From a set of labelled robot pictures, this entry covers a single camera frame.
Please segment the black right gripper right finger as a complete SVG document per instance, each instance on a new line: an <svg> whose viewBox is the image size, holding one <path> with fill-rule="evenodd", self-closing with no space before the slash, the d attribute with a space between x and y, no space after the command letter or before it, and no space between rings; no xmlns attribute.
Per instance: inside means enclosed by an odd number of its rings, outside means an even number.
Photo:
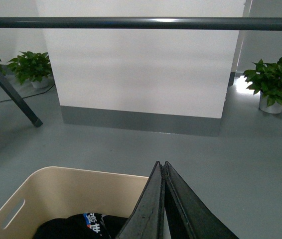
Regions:
<svg viewBox="0 0 282 239"><path fill-rule="evenodd" d="M236 239L169 162L163 167L165 211L172 239Z"/></svg>

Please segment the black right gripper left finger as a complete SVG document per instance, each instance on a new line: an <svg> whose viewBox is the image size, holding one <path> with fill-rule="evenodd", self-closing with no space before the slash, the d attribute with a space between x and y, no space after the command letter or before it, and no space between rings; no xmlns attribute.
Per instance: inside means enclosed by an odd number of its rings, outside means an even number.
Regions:
<svg viewBox="0 0 282 239"><path fill-rule="evenodd" d="M118 239L161 239L164 227L163 166L157 161Z"/></svg>

